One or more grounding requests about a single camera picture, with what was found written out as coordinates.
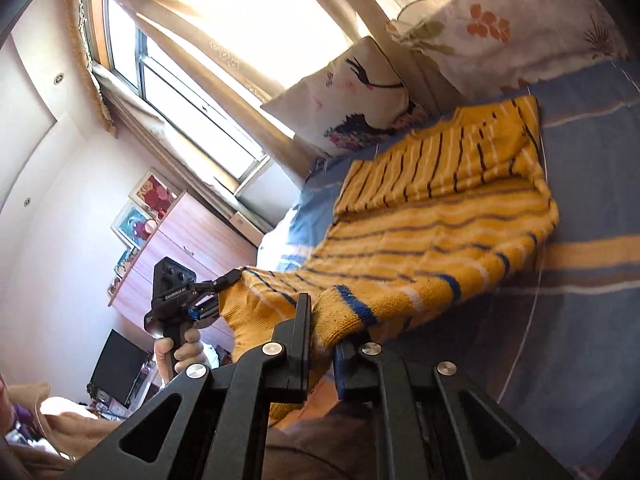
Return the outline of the person's left hand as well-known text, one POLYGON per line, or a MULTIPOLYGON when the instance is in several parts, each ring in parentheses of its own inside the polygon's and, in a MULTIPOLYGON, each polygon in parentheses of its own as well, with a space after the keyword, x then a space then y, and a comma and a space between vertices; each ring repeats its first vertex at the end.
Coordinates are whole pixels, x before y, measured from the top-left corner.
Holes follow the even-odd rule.
POLYGON ((154 341, 154 358, 164 386, 190 365, 208 363, 200 331, 197 328, 190 328, 184 333, 184 339, 186 341, 179 348, 176 348, 174 342, 168 337, 154 341))

